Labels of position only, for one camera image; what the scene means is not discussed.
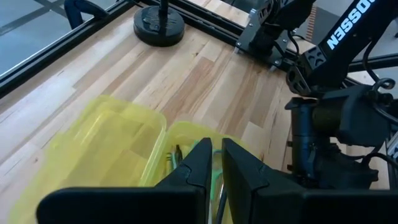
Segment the teal crayon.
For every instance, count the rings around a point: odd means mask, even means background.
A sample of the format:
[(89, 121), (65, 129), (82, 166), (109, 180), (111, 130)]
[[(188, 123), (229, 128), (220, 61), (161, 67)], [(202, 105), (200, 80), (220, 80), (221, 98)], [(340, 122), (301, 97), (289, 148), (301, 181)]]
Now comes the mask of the teal crayon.
[(166, 161), (169, 163), (169, 172), (177, 168), (177, 158), (174, 152), (167, 153)]

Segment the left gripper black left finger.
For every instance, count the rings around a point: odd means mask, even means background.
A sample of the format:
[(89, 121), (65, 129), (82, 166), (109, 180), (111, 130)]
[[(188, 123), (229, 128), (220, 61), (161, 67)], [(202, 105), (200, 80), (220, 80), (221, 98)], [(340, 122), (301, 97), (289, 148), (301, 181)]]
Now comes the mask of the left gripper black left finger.
[(207, 224), (212, 143), (203, 138), (153, 187), (69, 187), (45, 196), (38, 224)]

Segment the black round weighted stand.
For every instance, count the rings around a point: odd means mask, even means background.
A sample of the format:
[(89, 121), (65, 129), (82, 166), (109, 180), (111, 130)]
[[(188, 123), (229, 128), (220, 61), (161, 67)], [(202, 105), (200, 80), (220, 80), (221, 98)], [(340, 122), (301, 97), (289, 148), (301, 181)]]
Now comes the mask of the black round weighted stand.
[(169, 0), (160, 0), (158, 6), (146, 6), (135, 13), (134, 33), (151, 46), (171, 47), (183, 39), (185, 22), (169, 8)]

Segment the yellow translucent plastic supply box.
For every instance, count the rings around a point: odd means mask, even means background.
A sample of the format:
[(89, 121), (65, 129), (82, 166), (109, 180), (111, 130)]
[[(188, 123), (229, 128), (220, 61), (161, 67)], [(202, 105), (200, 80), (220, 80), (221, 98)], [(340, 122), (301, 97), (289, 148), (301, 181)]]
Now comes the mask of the yellow translucent plastic supply box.
[(12, 206), (4, 224), (37, 224), (42, 198), (66, 187), (152, 186), (166, 177), (168, 152), (183, 156), (203, 138), (221, 149), (223, 135), (199, 124), (168, 125), (163, 114), (101, 95), (44, 151), (44, 162)]

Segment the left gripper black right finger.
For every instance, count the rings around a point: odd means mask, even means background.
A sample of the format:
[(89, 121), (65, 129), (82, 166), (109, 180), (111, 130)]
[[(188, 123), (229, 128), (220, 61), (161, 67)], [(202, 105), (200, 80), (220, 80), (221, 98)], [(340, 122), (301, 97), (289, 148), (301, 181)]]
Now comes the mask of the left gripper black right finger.
[(398, 190), (306, 189), (230, 138), (222, 165), (233, 224), (398, 224)]

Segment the black pen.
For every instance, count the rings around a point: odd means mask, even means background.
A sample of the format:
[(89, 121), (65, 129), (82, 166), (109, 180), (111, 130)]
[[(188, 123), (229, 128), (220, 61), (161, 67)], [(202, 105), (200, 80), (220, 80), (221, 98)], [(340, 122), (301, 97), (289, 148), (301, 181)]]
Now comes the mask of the black pen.
[(183, 152), (182, 152), (182, 150), (181, 150), (179, 145), (176, 145), (176, 147), (175, 147), (174, 160), (175, 160), (175, 163), (176, 163), (177, 166), (183, 160)]

